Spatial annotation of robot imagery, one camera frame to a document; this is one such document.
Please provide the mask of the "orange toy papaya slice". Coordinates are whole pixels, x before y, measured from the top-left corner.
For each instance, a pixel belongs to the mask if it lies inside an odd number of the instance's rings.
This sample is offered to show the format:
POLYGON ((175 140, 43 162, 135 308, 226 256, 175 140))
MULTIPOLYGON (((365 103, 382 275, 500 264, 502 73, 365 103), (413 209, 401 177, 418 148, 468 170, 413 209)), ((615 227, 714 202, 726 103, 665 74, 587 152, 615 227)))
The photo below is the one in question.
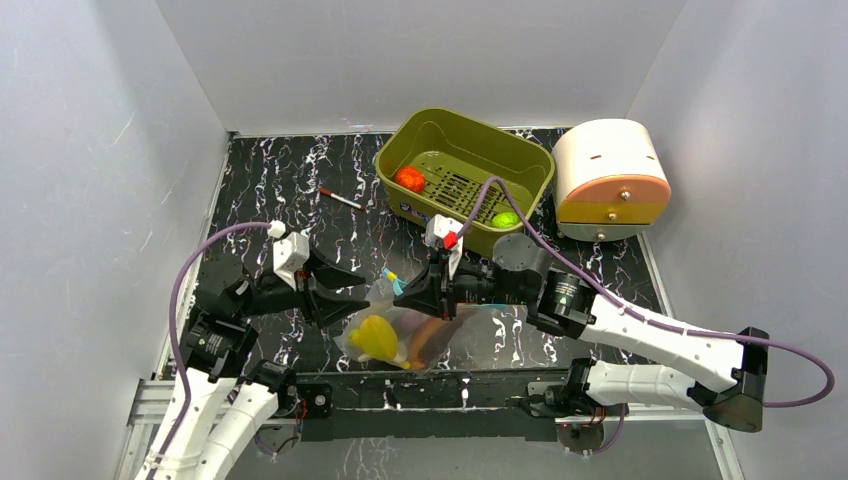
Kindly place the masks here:
POLYGON ((412 334, 407 342, 405 369, 424 371, 433 368, 448 350, 449 343, 463 322, 430 318, 412 334))

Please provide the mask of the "clear zip top bag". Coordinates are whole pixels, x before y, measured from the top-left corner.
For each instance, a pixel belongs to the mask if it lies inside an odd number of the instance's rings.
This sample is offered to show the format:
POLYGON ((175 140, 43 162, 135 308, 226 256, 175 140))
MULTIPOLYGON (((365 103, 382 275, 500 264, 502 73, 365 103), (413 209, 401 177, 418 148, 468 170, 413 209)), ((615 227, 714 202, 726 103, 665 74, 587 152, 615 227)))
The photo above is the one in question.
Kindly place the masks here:
MULTIPOLYGON (((374 282, 367 292, 366 300, 370 302, 370 306, 356 313, 345 326, 343 332, 334 338, 336 346, 345 356, 358 361, 357 358, 361 355, 361 351, 350 344, 349 335, 366 317, 379 315, 388 320, 394 328, 399 340, 401 355, 407 359, 407 342, 409 338, 422 323, 430 318, 437 317, 422 314, 412 309, 395 307, 393 305, 395 296, 401 294, 406 286, 407 282, 399 278, 390 269, 385 268, 382 271, 381 277, 374 282)), ((457 315, 453 320, 458 319, 463 322, 463 325, 456 333, 463 327, 470 327, 478 318, 490 318, 496 312, 506 309, 507 307, 505 305, 497 304, 461 304, 457 307, 457 315)))

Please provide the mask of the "yellow green toy pepper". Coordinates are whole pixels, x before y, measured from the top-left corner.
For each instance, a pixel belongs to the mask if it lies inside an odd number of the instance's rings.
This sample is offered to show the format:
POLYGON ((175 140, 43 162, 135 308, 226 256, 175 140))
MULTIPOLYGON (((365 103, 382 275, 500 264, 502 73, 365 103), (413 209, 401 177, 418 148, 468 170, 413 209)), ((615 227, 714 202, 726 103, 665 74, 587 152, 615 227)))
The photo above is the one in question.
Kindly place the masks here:
POLYGON ((350 333, 349 342, 361 351, 361 355, 366 353, 381 358, 403 358, 394 328, 379 315, 366 317, 350 333))

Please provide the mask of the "olive green plastic basket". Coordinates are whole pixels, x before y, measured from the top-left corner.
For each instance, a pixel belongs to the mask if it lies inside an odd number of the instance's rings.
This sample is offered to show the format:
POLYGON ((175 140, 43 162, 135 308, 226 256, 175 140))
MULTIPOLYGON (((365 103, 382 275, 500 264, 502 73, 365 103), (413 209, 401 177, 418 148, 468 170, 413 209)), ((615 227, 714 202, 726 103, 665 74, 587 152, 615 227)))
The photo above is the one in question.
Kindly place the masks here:
POLYGON ((436 214, 464 222, 491 176, 504 181, 530 218, 555 173, 555 162, 542 146, 442 108, 411 115, 381 147, 375 163, 392 213, 422 227, 436 214), (405 166, 426 176, 422 193, 394 181, 405 166))

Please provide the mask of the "yellow toy banana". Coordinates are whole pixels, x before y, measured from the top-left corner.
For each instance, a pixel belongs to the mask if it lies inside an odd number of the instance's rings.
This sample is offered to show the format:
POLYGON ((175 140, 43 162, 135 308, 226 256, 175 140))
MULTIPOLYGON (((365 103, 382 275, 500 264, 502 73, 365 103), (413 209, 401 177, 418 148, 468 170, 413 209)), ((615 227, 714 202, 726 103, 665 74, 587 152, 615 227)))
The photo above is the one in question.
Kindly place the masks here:
POLYGON ((375 356, 363 353, 362 355, 360 355, 357 358, 357 360, 361 363, 380 362, 382 364, 387 364, 387 365, 390 365, 392 367, 398 367, 402 370, 410 370, 411 369, 411 363, 406 358, 394 357, 394 358, 389 359, 389 358, 375 357, 375 356))

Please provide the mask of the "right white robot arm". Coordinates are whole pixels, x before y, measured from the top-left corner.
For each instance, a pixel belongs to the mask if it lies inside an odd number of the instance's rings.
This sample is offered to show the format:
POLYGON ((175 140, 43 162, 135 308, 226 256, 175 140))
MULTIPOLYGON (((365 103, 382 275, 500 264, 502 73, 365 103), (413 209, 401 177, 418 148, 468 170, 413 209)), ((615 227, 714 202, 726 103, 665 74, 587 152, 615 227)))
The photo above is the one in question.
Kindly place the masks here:
POLYGON ((430 249, 426 267, 393 303, 443 320, 454 319, 462 306, 523 306, 527 323, 542 332, 648 359, 646 365, 573 361, 565 382, 529 393, 525 405, 542 415, 588 415, 638 403, 699 412, 736 431, 762 429, 765 332, 748 328, 740 340, 698 337, 685 323, 616 304, 579 276, 554 268, 549 253, 523 234, 499 239, 488 265, 430 249), (660 329, 657 321, 671 328, 660 329))

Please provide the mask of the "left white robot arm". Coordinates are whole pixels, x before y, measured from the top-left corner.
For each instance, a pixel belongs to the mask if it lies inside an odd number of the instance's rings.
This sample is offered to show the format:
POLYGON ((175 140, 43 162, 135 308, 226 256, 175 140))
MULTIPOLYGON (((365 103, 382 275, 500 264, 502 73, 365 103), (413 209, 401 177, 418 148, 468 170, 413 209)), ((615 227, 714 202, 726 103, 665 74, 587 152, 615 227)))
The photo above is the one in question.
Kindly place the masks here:
POLYGON ((137 478, 224 479, 267 420, 297 412, 291 368, 261 360, 243 370, 258 339, 248 318, 296 310, 324 328, 369 303, 344 291, 365 278, 317 250, 286 272, 288 280, 271 267, 254 274, 236 257, 204 261, 179 341, 183 368, 137 478))

